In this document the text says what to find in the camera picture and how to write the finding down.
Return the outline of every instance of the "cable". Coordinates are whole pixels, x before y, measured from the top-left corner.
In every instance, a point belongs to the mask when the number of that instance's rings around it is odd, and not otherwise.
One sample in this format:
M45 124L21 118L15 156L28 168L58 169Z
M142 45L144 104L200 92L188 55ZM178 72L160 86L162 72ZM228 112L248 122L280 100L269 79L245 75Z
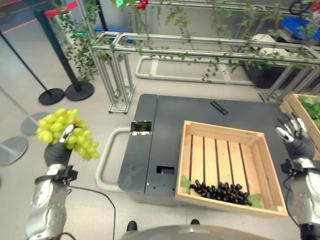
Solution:
M292 221L295 223L295 225L296 225L298 228L300 228L299 224L298 224L298 223L296 222L296 220L292 217L291 212L290 212L289 209L288 209L288 203L287 203L287 202L288 202L288 195L289 195L289 191L292 192L291 188L288 188L288 187L286 186L286 182L287 182L289 179L290 179L290 176L288 176L288 177L286 178L286 180L284 180L284 182L283 182L284 187L287 189L286 195L285 195L285 201L284 201L284 203L285 203L285 208L286 208L286 211L288 212L288 215L289 215L290 218L292 219Z
M86 187L80 187L80 186L71 186L69 185L69 188L73 188L73 189L80 189L80 190L85 190L85 191L89 191L89 192L93 192L93 193L96 193L96 194L101 194L103 196L105 196L109 202L111 203L112 207L113 207L113 232L112 232L112 240L115 240L115 228L116 228L116 207L114 205L114 203L111 201L111 199L106 195L104 194L103 192L100 192L100 191L97 191L97 190L93 190L93 189L90 189L90 188L86 188Z
M77 239L76 239L71 233L69 233L69 232L62 232L62 233L60 233L58 236L56 236L55 239L60 239L60 237L61 237L62 235L67 235L67 236L69 236L72 240L77 240Z

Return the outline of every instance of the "wooden crate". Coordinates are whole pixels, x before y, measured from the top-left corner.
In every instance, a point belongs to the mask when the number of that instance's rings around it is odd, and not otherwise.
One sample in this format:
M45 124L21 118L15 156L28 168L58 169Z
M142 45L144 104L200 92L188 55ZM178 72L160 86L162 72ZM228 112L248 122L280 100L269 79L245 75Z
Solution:
M205 181L241 184L243 192L260 193L262 208L188 194L181 177L191 183ZM175 199L212 209L262 217L287 216L287 210L267 142L261 132L184 121Z
M314 160L320 160L320 130L317 128L313 119L309 116L308 112L304 106L300 103L298 97L300 94L291 94L287 100L285 100L281 105L280 109L283 113L291 114L296 112L299 117L304 121L308 133L314 144ZM315 98L313 95L304 95L306 97Z

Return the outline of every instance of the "red tape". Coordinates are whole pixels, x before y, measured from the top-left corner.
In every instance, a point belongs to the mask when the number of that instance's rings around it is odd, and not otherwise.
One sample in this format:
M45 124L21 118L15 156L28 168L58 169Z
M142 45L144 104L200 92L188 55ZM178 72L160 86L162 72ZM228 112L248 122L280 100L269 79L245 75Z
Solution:
M66 12L70 11L71 9L74 9L76 6L77 6L76 1L70 2L64 6L64 11L66 11ZM46 16L47 19L53 18L54 16L59 14L58 10L60 10L60 9L61 8L55 8L55 9L45 11L44 15Z

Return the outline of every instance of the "robot finger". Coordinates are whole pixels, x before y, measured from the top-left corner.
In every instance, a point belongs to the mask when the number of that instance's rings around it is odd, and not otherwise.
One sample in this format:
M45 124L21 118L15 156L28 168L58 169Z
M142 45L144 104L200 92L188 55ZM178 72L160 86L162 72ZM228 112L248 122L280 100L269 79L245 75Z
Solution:
M289 122L288 122L287 118L284 115L279 116L278 117L278 121L279 121L279 123L281 123L281 125L286 129L286 131L291 136L294 136L292 130L290 129Z
M292 143L295 139L279 124L275 125L275 132L283 139L285 143Z
M292 116L295 118L296 122L299 124L299 130L303 132L307 132L307 127L304 123L304 121L299 117L294 111L291 113Z
M293 136L297 137L299 135L299 127L296 120L288 113L284 113L286 119L288 119L289 125L291 126Z

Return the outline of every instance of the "blue crate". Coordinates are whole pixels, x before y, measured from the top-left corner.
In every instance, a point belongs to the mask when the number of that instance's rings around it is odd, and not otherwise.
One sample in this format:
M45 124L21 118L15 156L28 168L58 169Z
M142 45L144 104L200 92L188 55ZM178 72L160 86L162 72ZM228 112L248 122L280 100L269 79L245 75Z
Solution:
M305 25L307 25L309 23L309 20L307 20L307 19L302 19L302 21L303 21L303 24L305 24ZM303 39L301 31L298 28L298 27L302 26L299 17L289 17L289 16L284 17L283 21L281 23L281 26L290 30L290 32L292 32L292 34L296 38ZM320 27L317 29L315 34L312 37L310 37L309 39L316 39L316 40L320 39Z

